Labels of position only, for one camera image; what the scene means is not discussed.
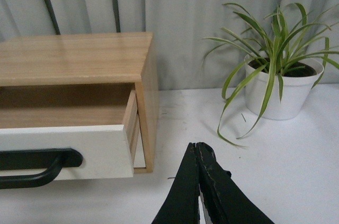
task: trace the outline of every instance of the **white drawer front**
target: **white drawer front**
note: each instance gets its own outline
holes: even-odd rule
[[[56,180],[133,176],[123,125],[0,129],[0,151],[68,147],[83,155],[83,163],[63,168]],[[41,171],[0,171],[0,176]]]

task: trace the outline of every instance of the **wooden surface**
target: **wooden surface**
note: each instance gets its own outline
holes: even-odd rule
[[[126,108],[135,112],[135,105],[127,105],[128,96],[119,103],[112,89],[95,92],[91,87],[97,84],[127,84],[129,90],[134,84],[146,163],[138,172],[151,172],[158,119],[152,33],[51,35],[0,43],[0,98],[7,100],[0,105],[0,128],[131,123],[133,129],[126,132],[135,151],[136,115],[124,117]]]
[[[132,112],[126,109],[131,88],[131,84],[3,87],[0,128],[123,124]]]
[[[132,157],[133,163],[134,163],[135,156],[136,156],[139,134],[140,134],[140,122],[139,122],[139,116],[137,115],[133,134],[131,136],[131,140],[129,141],[129,149],[131,151],[131,157]]]
[[[141,81],[152,33],[51,35],[0,43],[0,86]]]
[[[150,44],[149,53],[142,71],[142,81],[136,83],[142,144],[144,146],[147,172],[152,172],[155,158],[155,141],[159,113],[158,80],[154,43]]]

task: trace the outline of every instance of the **plant leaf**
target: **plant leaf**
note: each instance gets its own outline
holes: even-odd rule
[[[208,56],[210,53],[212,53],[212,52],[213,52],[214,50],[216,50],[217,48],[220,48],[221,46],[226,45],[226,44],[227,44],[227,43],[220,44],[220,45],[218,45],[218,46],[212,48],[207,54],[205,54],[205,55],[203,56],[203,58],[202,58],[202,63],[201,63],[200,69],[202,69],[202,67],[203,67],[203,65],[204,65],[204,63],[205,63],[205,60],[206,60],[207,56]]]
[[[301,26],[300,28],[296,29],[294,32],[291,32],[287,38],[285,39],[285,41],[283,42],[283,44],[281,45],[279,51],[277,53],[282,53],[285,46],[291,41],[291,39],[297,35],[299,32],[301,32],[302,30],[306,29],[306,28],[310,28],[313,25],[324,25],[324,24],[320,24],[320,23],[309,23],[309,24],[305,24],[303,26]]]
[[[255,69],[252,73],[250,73],[247,77],[245,77],[238,85],[237,87],[234,89],[233,93],[231,94],[231,96],[227,99],[226,104],[224,106],[224,109],[222,110],[221,116],[220,116],[220,120],[219,120],[219,124],[218,124],[218,129],[217,129],[217,134],[218,136],[227,141],[230,142],[228,139],[226,139],[221,133],[220,133],[220,124],[221,124],[221,119],[224,115],[224,112],[226,110],[226,108],[228,107],[228,105],[232,102],[232,100],[239,94],[239,92],[250,82],[252,81],[265,67],[266,65],[262,65],[260,66],[258,69]]]
[[[237,7],[241,8],[243,11],[245,11],[248,15],[251,16],[251,14],[250,14],[244,7],[242,7],[242,6],[241,6],[240,4],[238,4],[238,3],[224,3],[223,5],[224,5],[224,6],[229,6],[229,5],[237,6]]]
[[[301,22],[302,22],[301,25],[307,24],[307,13],[306,13],[305,7],[300,3],[294,3],[294,4],[298,7],[300,11]]]
[[[329,50],[329,37],[325,37],[325,50]],[[323,60],[323,67],[324,67],[324,71],[319,76],[319,78],[314,82],[312,88],[315,87],[319,83],[320,80],[322,80],[322,77],[323,77],[323,74],[326,68],[326,60]]]
[[[235,47],[235,48],[237,48],[237,49],[239,49],[239,50],[241,50],[241,51],[243,51],[243,52],[246,52],[246,53],[249,54],[250,56],[253,55],[250,51],[248,51],[248,50],[245,49],[244,47],[242,47],[242,46],[240,46],[240,45],[238,45],[238,44],[236,44],[236,43],[234,43],[234,42],[232,42],[232,41],[230,41],[230,40],[226,40],[226,39],[222,39],[222,38],[215,38],[215,37],[208,37],[208,38],[204,38],[204,39],[206,39],[206,40],[218,41],[218,42],[225,42],[225,43],[230,44],[230,45],[232,45],[233,47]]]
[[[246,30],[242,31],[242,32],[240,33],[240,35],[244,34],[245,32],[251,31],[251,30],[253,30],[253,29],[252,29],[251,27],[249,27],[249,28],[247,28]]]
[[[274,86],[274,79],[275,79],[275,65],[271,62],[270,63],[270,70],[269,70],[269,80],[267,82],[267,87],[266,87],[266,91],[265,91],[265,94],[264,94],[264,100],[262,102],[258,118],[256,119],[253,126],[250,128],[250,130],[246,134],[241,136],[240,138],[243,138],[244,136],[249,134],[253,130],[253,128],[257,125],[260,118],[263,116],[263,114],[264,114],[264,112],[267,108],[268,102],[270,100],[271,94],[272,94],[272,90],[273,90],[273,86]]]
[[[282,100],[282,91],[284,87],[284,80],[282,79],[282,76],[280,74],[277,74],[278,82],[279,82],[279,99],[280,102]]]
[[[329,64],[333,65],[334,67],[336,67],[337,69],[339,69],[339,63],[337,63],[336,61],[332,60],[332,59],[329,59],[328,57],[326,56],[312,56],[314,58],[320,58],[326,62],[328,62]]]
[[[255,30],[263,39],[268,38],[268,35],[265,32],[265,30],[259,25],[259,23],[255,19],[253,19],[253,18],[251,18],[251,17],[249,17],[249,16],[247,16],[243,13],[240,13],[240,12],[233,12],[233,13],[238,15],[247,24],[249,24],[252,27],[252,29]]]
[[[238,73],[238,71],[245,66],[248,62],[252,61],[254,58],[247,59],[240,63],[232,72],[229,74],[229,76],[226,78],[224,85],[221,90],[221,97],[225,100],[226,99],[226,90],[228,89],[228,86],[232,80],[232,78]]]
[[[221,28],[224,32],[227,32],[228,34],[230,34],[231,36],[233,36],[234,38],[236,38],[236,40],[238,40],[241,44],[243,44],[245,47],[247,47],[250,52],[244,48],[238,48],[238,49],[242,49],[243,51],[245,51],[247,54],[251,55],[251,52],[254,53],[256,56],[260,56],[259,53],[255,50],[254,47],[252,47],[247,41],[245,41],[242,37],[238,36],[237,34],[235,34],[233,31],[223,27]],[[230,44],[237,47],[235,43],[230,41]]]

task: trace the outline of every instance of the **open drawer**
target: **open drawer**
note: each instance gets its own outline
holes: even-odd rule
[[[83,156],[56,180],[131,177],[139,134],[134,84],[0,88],[1,151],[72,148]]]

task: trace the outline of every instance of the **black drawer handle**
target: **black drawer handle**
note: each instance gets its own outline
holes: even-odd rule
[[[0,176],[0,189],[39,187],[53,181],[63,167],[78,167],[83,156],[71,148],[0,151],[0,170],[46,168],[33,175]]]

